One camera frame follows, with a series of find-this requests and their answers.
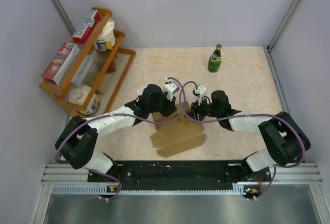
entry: green bottle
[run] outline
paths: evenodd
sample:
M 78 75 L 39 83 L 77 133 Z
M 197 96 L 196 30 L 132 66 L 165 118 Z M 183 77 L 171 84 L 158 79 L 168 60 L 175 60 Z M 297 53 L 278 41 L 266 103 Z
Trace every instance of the green bottle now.
M 208 71 L 210 72 L 217 72 L 220 64 L 221 64 L 221 47 L 222 45 L 217 44 L 216 50 L 211 55 L 210 59 L 208 60 Z

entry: red box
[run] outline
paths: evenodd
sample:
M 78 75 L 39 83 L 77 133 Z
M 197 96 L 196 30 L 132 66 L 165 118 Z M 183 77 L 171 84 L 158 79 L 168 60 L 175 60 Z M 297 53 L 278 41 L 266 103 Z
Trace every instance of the red box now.
M 100 12 L 98 10 L 91 10 L 72 35 L 73 41 L 78 44 L 85 44 L 100 19 Z
M 75 43 L 64 42 L 41 77 L 58 85 L 79 52 Z

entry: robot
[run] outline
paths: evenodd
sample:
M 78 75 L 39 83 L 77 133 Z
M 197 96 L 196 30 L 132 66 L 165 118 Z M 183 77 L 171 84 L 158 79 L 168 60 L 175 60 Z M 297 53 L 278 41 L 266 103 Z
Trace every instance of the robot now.
M 237 118 L 219 121 L 220 126 L 233 132 L 244 131 L 261 135 L 266 148 L 241 161 L 171 161 L 171 173 L 160 173 L 157 167 L 148 168 L 147 165 L 155 165 L 153 161 L 144 162 L 143 165 L 146 166 L 142 170 L 142 166 L 140 168 L 141 162 L 119 162 L 107 154 L 94 151 L 97 139 L 118 129 L 138 125 L 142 122 L 138 118 L 147 119 L 149 114 L 153 112 L 160 112 L 163 116 L 171 115 L 176 111 L 174 94 L 179 89 L 177 82 L 167 78 L 163 88 L 149 84 L 140 90 L 137 99 L 126 103 L 111 113 L 103 114 L 97 118 L 73 117 L 57 140 L 55 148 L 60 149 L 60 155 L 74 169 L 87 168 L 102 174 L 112 175 L 122 180 L 123 187 L 126 189 L 202 190 L 227 188 L 228 183 L 255 180 L 260 175 L 264 180 L 269 180 L 267 175 L 269 175 L 270 166 L 285 166 L 301 159 L 303 153 L 301 144 L 293 132 L 282 122 L 271 117 L 249 116 L 249 114 L 232 109 L 228 96 L 221 90 L 212 92 L 210 100 L 206 96 L 207 89 L 202 85 L 198 85 L 198 88 L 193 90 L 197 100 L 191 104 L 191 111 L 188 113 L 191 118 L 203 120 L 207 116 L 222 118 L 239 115 L 240 117 Z M 305 151 L 307 151 L 310 148 L 310 141 L 291 116 L 286 112 L 280 112 L 276 116 L 294 128 L 303 142 Z M 83 125 L 74 136 L 62 144 L 70 133 L 91 119 L 93 119 L 92 122 Z M 123 171 L 126 169 L 136 173 L 129 177 L 126 174 L 124 176 Z M 199 179 L 195 178 L 194 175 L 196 174 L 199 175 Z M 213 179 L 215 178 L 221 178 L 223 184 L 214 184 Z M 89 181 L 109 182 L 110 180 L 100 175 L 93 175 L 89 177 Z

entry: table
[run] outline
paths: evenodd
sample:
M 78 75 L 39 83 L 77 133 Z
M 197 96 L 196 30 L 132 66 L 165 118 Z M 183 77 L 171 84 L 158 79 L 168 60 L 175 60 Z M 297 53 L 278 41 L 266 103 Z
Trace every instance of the table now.
M 163 86 L 166 77 L 181 83 L 193 80 L 204 85 L 208 96 L 224 90 L 232 108 L 251 113 L 276 114 L 281 111 L 277 92 L 262 46 L 223 46 L 222 63 L 217 73 L 207 70 L 208 58 L 215 47 L 139 48 L 118 92 L 111 110 L 137 97 L 137 90 L 154 83 Z M 186 89 L 187 101 L 196 100 Z M 218 123 L 203 124 L 207 140 L 204 145 L 166 158 L 166 160 L 226 160 L 243 159 L 265 147 L 260 136 L 231 132 Z M 105 152 L 115 160 L 165 160 L 152 147 L 150 135 L 155 126 L 140 123 L 99 139 L 95 150 Z

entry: white wall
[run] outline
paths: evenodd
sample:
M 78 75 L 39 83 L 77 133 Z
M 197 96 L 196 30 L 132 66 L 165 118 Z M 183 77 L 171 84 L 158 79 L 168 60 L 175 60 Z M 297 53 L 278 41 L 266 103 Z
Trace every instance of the white wall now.
M 110 8 L 127 47 L 267 45 L 293 0 L 60 0 L 74 26 Z
M 330 193 L 330 0 L 303 0 L 273 51 L 308 155 Z
M 50 0 L 0 1 L 0 223 L 28 223 L 65 113 L 38 87 L 70 38 Z

